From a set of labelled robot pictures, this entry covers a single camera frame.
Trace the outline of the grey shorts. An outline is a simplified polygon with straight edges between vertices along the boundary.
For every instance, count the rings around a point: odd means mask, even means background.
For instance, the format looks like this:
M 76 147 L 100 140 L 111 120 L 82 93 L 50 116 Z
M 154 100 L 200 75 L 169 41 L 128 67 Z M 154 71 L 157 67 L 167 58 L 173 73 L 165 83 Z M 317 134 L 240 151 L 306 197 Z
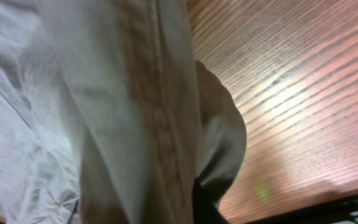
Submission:
M 83 223 L 224 223 L 244 159 L 231 94 L 193 56 L 185 1 L 39 1 L 65 86 Z

